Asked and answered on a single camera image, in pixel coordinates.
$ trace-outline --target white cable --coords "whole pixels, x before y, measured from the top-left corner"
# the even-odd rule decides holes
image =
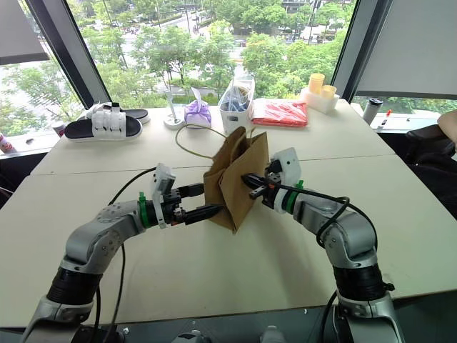
[[[8,193],[14,194],[14,192],[10,191],[9,189],[3,188],[3,187],[0,187],[0,189],[4,190],[5,192],[8,192]]]

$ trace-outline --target black chair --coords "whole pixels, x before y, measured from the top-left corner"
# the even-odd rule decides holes
[[[412,130],[406,137],[409,168],[457,219],[457,161],[451,158],[455,144],[438,125]]]

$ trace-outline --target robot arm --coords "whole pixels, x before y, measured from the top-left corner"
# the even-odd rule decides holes
[[[186,212],[181,199],[203,194],[203,184],[171,189],[174,175],[159,164],[154,174],[152,200],[140,193],[139,200],[112,204],[69,237],[51,288],[42,297],[22,342],[71,342],[92,309],[99,282],[119,247],[149,227],[192,224],[211,218],[221,209],[206,205]]]
[[[248,174],[243,180],[253,189],[253,199],[262,196],[266,206],[292,214],[316,235],[333,266],[338,289],[337,316],[349,326],[353,341],[374,342],[366,334],[375,326],[382,326],[385,335],[381,342],[404,342],[389,294],[393,285],[383,282],[378,267],[373,225],[365,216],[344,208],[342,198],[337,202],[311,190],[304,191],[307,194],[297,188],[292,190],[300,174],[295,150],[290,148],[273,156],[266,177]]]

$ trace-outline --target white table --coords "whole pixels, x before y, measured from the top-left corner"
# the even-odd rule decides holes
[[[63,137],[32,174],[140,170],[160,161],[175,168],[211,166],[210,159],[189,154],[176,145],[176,132],[169,131],[162,122],[166,111],[150,110],[151,121],[144,125],[141,136],[131,141],[75,143]],[[211,113],[213,128],[223,132],[218,108],[211,107]],[[302,161],[394,154],[344,100],[340,100],[336,110],[329,115],[308,109],[308,119],[309,125],[304,129],[259,126],[255,132],[268,132],[271,154],[294,146]],[[184,146],[209,156],[219,150],[224,140],[209,130],[183,130],[181,133],[180,142]]]
[[[395,284],[395,297],[457,287],[456,221],[397,156],[303,161],[301,168],[306,187],[347,195],[373,220],[379,265],[384,280]],[[176,169],[176,186],[201,181],[205,170]],[[27,325],[51,285],[67,237],[135,174],[24,180],[0,211],[0,327]],[[119,200],[137,198],[149,181],[140,178]],[[187,199],[184,206],[202,202],[203,197]],[[335,289],[332,268],[314,235],[260,200],[236,235],[209,221],[155,227],[128,240],[126,256],[119,322],[313,307],[325,304]],[[101,282],[103,323],[114,310],[119,257]]]

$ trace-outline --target slipper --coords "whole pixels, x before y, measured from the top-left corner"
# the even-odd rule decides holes
[[[91,115],[93,113],[101,111],[102,109],[110,110],[114,106],[119,107],[119,103],[104,102],[103,104],[93,104],[90,109],[83,111],[82,115],[78,118],[78,120],[91,118]],[[121,109],[121,112],[125,112],[127,116],[131,116],[132,118],[138,119],[142,124],[145,124],[151,120],[151,117],[148,115],[148,112],[145,109]]]
[[[138,119],[111,107],[91,114],[90,119],[73,121],[65,128],[65,136],[72,141],[123,141],[136,138],[143,131]]]

